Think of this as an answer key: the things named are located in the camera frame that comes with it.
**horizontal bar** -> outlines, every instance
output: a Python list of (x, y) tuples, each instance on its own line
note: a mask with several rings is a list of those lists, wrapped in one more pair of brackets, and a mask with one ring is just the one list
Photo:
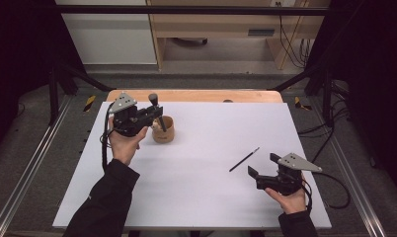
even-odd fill
[(195, 14), (195, 15), (276, 15), (329, 16), (348, 9), (225, 6), (127, 6), (127, 5), (37, 5), (37, 10), (65, 14)]

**brown cup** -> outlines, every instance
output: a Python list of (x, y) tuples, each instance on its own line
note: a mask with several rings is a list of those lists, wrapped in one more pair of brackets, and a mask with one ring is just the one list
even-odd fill
[(159, 119), (157, 119), (155, 122), (158, 123), (158, 125), (152, 125), (152, 137), (153, 140), (155, 140), (157, 143), (168, 143), (174, 140), (174, 121), (171, 117), (168, 116), (162, 116), (162, 120), (165, 123), (167, 131), (164, 131), (162, 129), (162, 127), (160, 126), (161, 123)]

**black pen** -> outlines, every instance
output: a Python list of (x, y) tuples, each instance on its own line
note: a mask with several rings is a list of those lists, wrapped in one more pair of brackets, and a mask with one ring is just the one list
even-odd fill
[(244, 162), (246, 159), (250, 158), (250, 156), (254, 155), (255, 152), (258, 151), (258, 149), (260, 149), (260, 147), (258, 147), (257, 149), (255, 149), (253, 152), (251, 152), (249, 155), (247, 155), (244, 159), (242, 159), (238, 164), (236, 164), (234, 167), (232, 167), (232, 169), (229, 170), (229, 172), (233, 171), (236, 167), (238, 167), (242, 162)]

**black sleeve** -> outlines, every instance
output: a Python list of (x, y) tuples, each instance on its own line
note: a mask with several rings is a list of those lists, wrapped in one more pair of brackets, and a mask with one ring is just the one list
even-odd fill
[(316, 237), (315, 226), (307, 210), (293, 214), (281, 214), (278, 217), (279, 226), (285, 237)]
[(106, 174), (73, 215), (64, 237), (121, 236), (139, 174), (113, 159)]

